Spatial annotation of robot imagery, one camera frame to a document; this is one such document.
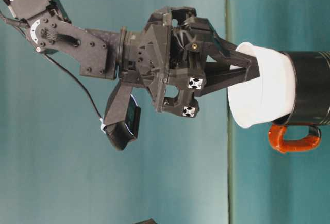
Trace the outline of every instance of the teal background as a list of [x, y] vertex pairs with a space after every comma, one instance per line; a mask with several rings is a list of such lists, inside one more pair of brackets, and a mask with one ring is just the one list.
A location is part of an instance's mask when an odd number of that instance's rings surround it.
[[[194, 6], [225, 36], [225, 0], [61, 0], [79, 27], [141, 30], [165, 5]], [[0, 9], [7, 15], [6, 6]], [[0, 24], [0, 223], [228, 223], [227, 108], [158, 114], [147, 92], [140, 137], [116, 151], [81, 89]], [[54, 58], [78, 74], [78, 63]], [[115, 82], [82, 78], [101, 111]]]
[[[277, 50], [328, 51], [328, 0], [228, 0], [228, 33]], [[270, 124], [250, 129], [230, 122], [231, 222], [328, 223], [330, 220], [330, 128], [322, 127], [314, 151], [279, 154], [268, 143]], [[290, 128], [301, 138], [307, 128]]]

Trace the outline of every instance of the screw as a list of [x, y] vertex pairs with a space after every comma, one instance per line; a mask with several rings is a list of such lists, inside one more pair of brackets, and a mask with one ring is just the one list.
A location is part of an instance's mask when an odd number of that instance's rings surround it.
[[198, 45], [196, 43], [194, 43], [191, 47], [192, 47], [193, 50], [197, 50], [198, 49]]

